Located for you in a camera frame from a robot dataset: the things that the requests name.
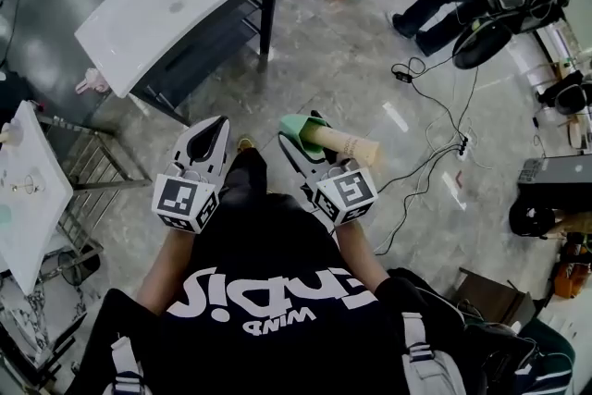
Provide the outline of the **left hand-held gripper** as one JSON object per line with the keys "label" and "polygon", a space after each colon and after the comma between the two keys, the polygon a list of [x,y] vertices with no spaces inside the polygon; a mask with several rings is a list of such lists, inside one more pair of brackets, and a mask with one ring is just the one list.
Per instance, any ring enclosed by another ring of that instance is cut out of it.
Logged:
{"label": "left hand-held gripper", "polygon": [[201,234],[220,206],[230,121],[216,116],[178,138],[164,173],[156,176],[152,211],[170,228]]}

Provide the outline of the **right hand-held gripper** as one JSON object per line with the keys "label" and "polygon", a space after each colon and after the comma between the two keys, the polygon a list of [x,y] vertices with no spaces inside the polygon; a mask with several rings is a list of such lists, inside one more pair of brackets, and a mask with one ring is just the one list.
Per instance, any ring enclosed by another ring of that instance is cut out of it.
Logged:
{"label": "right hand-held gripper", "polygon": [[[317,110],[313,109],[310,116],[328,126]],[[284,132],[278,134],[278,142],[295,171],[303,176],[301,189],[307,200],[336,227],[364,216],[377,200],[378,193],[369,169],[355,159],[320,163]]]}

